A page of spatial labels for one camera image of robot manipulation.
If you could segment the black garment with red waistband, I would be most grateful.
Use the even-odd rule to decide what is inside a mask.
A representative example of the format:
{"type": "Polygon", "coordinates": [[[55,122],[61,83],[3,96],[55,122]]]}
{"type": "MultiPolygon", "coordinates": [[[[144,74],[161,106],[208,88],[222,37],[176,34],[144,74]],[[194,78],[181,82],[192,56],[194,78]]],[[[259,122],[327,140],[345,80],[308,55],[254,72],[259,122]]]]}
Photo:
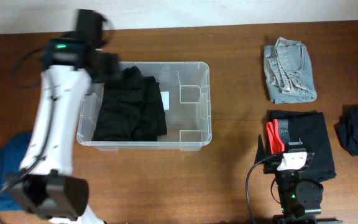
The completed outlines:
{"type": "Polygon", "coordinates": [[[301,141],[306,151],[313,154],[309,167],[300,173],[301,178],[324,182],[336,177],[332,149],[322,112],[272,110],[268,120],[274,119],[287,120],[289,141],[301,141]]]}

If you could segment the blue garment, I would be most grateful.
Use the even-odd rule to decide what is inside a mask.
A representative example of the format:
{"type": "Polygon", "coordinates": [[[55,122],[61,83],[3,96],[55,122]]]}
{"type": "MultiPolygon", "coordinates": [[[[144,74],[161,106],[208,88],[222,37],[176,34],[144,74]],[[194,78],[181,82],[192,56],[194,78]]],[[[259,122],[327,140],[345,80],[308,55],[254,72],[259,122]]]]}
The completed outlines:
{"type": "MultiPolygon", "coordinates": [[[[0,148],[0,190],[8,174],[16,174],[32,137],[31,132],[20,133],[0,148]]],[[[22,208],[4,192],[0,196],[0,212],[20,211],[22,208]]]]}

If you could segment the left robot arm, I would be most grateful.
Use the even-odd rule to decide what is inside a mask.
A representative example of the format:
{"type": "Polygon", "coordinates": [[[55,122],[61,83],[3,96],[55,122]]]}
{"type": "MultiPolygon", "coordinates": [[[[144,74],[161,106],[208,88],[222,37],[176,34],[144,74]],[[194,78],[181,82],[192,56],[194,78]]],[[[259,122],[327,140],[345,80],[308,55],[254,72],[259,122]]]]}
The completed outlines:
{"type": "Polygon", "coordinates": [[[41,93],[32,138],[4,190],[26,212],[51,223],[102,223],[88,204],[89,185],[73,173],[75,129],[94,83],[122,80],[118,54],[102,52],[107,19],[80,9],[75,30],[41,50],[41,93]]]}

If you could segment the light blue folded jeans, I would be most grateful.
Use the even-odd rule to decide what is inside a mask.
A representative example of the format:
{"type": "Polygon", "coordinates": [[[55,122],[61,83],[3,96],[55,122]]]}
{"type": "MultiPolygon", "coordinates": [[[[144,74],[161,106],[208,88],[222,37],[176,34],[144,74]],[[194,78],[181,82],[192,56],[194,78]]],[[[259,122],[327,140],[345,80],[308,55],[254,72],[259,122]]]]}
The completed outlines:
{"type": "Polygon", "coordinates": [[[264,73],[270,101],[308,103],[317,99],[313,69],[306,45],[279,38],[264,46],[264,73]]]}

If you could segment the clear plastic storage container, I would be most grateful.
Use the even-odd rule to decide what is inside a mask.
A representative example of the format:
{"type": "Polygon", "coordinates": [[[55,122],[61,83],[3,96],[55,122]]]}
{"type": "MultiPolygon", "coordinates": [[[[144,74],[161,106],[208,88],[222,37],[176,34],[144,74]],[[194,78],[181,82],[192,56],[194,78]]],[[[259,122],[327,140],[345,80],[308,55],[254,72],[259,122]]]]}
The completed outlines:
{"type": "Polygon", "coordinates": [[[204,62],[121,62],[153,76],[160,91],[170,93],[165,111],[168,133],[156,141],[93,141],[103,99],[103,84],[94,84],[83,97],[76,140],[101,151],[119,149],[178,149],[199,151],[212,140],[209,66],[204,62]]]}

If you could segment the white label in container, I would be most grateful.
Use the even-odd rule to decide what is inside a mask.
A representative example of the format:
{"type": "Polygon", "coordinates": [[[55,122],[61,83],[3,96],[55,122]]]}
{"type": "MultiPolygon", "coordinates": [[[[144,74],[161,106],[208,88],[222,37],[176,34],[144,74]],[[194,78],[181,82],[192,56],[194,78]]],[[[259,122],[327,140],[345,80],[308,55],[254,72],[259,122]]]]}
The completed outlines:
{"type": "Polygon", "coordinates": [[[163,109],[167,111],[170,109],[170,93],[168,91],[161,91],[160,94],[163,103],[163,109]]]}

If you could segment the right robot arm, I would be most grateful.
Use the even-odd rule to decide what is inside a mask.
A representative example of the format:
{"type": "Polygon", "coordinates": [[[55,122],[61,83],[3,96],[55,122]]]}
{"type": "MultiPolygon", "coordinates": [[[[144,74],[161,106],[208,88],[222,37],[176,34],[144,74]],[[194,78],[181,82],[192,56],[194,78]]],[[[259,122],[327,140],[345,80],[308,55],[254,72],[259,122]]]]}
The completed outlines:
{"type": "Polygon", "coordinates": [[[252,171],[262,165],[264,174],[273,174],[277,186],[281,215],[274,215],[272,223],[342,223],[336,218],[319,219],[324,187],[315,180],[301,178],[312,162],[314,154],[306,151],[303,143],[289,142],[283,152],[267,154],[262,137],[258,137],[257,154],[246,181],[252,171]]]}

